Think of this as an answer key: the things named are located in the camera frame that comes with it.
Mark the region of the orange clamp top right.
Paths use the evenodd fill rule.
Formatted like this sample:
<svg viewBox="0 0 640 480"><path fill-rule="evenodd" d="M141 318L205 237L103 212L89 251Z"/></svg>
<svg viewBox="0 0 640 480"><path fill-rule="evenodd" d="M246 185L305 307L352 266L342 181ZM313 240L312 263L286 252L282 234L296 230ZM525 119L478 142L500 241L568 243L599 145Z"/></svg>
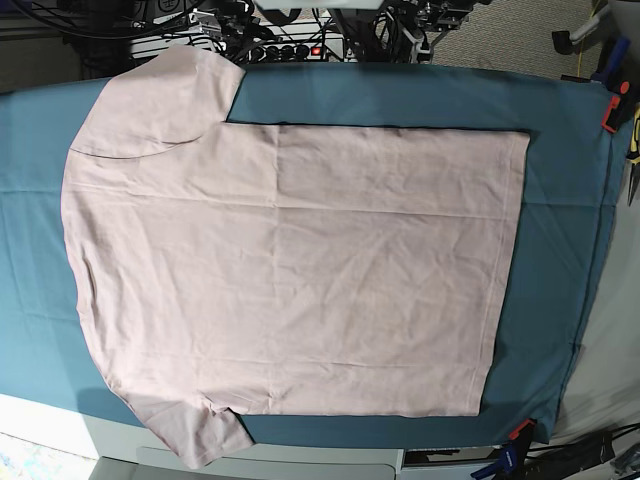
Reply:
<svg viewBox="0 0 640 480"><path fill-rule="evenodd" d="M616 133L620 124L620 113L618 108L621 105L623 97L628 93L630 83L626 80L622 81L615 89L614 95L611 97L606 108L601 125L609 133Z"/></svg>

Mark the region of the yellow handled pliers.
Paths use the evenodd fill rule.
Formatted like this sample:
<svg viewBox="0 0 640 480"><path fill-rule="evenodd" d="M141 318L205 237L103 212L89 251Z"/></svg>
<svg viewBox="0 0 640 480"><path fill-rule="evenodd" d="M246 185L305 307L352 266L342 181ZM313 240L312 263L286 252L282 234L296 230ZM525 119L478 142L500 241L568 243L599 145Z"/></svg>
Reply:
<svg viewBox="0 0 640 480"><path fill-rule="evenodd" d="M640 109L636 106L633 117L633 129L630 140L630 147L626 159L630 164L629 185L627 193L627 205L631 206L640 181L640 153L639 153L639 129L640 129Z"/></svg>

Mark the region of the orange blue clamp bottom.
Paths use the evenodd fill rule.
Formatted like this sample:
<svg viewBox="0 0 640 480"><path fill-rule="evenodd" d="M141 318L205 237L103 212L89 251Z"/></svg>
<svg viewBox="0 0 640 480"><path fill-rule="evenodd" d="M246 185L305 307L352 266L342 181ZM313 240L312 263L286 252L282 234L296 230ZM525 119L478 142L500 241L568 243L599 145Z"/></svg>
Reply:
<svg viewBox="0 0 640 480"><path fill-rule="evenodd" d="M524 465L529 452L537 421L531 418L522 422L508 437L500 449L497 459L490 465L471 474L472 479L513 479Z"/></svg>

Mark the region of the white power strip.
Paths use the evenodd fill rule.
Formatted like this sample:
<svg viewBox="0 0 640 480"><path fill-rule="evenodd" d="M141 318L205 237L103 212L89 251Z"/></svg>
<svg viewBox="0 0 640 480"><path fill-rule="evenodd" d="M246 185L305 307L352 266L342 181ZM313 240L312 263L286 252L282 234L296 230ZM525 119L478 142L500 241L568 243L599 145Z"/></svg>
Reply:
<svg viewBox="0 0 640 480"><path fill-rule="evenodd" d="M239 64L354 62L334 22L327 17L306 19L287 26L264 25L266 39L243 34L224 35L202 24L186 31L133 40L129 57L137 62L149 60L171 46L186 45L218 53Z"/></svg>

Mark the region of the teal table cloth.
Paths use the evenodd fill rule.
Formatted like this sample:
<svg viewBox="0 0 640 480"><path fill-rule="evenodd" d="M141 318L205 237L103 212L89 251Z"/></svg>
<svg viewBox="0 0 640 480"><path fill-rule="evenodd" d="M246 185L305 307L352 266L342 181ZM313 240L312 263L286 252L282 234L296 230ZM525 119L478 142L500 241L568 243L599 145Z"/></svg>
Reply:
<svg viewBox="0 0 640 480"><path fill-rule="evenodd" d="M60 221L67 150L100 80L1 98L1 390L134 424L85 345ZM631 126L601 125L609 95L506 72L426 65L250 67L234 122L526 131L518 239L492 370L474 417L249 416L265 444L445 448L503 441L523 420L547 440L577 362L613 230Z"/></svg>

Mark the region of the grey drawer cabinet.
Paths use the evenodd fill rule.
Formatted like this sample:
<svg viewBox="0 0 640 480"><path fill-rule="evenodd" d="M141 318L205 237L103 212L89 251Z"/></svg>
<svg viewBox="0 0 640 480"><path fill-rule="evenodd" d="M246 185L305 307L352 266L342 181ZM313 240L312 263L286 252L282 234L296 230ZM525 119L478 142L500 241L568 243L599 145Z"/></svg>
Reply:
<svg viewBox="0 0 640 480"><path fill-rule="evenodd" d="M402 452L397 449L308 448L256 444L190 469L149 430L84 415L98 454L145 467L246 479L394 479Z"/></svg>

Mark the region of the pink T-shirt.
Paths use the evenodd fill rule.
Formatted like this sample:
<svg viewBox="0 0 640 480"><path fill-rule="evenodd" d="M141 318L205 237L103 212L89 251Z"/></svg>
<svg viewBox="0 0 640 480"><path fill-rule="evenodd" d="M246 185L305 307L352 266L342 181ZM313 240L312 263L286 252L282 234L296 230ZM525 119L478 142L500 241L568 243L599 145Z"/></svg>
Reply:
<svg viewBox="0 0 640 480"><path fill-rule="evenodd" d="M475 416L530 138L231 123L244 71L173 47L112 78L61 217L89 353L188 467L243 415Z"/></svg>

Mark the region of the black power strip bottom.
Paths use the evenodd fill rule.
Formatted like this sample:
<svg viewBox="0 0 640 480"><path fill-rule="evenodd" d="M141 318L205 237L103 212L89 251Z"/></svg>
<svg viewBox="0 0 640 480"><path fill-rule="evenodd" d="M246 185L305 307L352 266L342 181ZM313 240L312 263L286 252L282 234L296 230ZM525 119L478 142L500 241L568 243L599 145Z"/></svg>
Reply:
<svg viewBox="0 0 640 480"><path fill-rule="evenodd" d="M572 444L536 457L516 479L561 480L590 470L615 457L613 434L601 431Z"/></svg>

